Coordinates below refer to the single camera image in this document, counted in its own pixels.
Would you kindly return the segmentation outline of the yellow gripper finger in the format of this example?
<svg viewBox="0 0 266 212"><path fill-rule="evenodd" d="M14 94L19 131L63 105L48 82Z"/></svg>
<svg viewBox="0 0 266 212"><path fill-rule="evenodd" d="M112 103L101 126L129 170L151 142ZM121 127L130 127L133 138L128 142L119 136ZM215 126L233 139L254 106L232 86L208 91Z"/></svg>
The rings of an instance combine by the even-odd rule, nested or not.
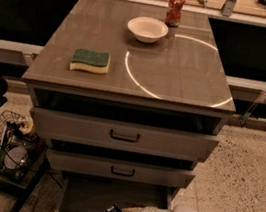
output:
<svg viewBox="0 0 266 212"><path fill-rule="evenodd" d="M140 207L126 207L122 209L122 212L140 212L142 210L142 208Z"/></svg>

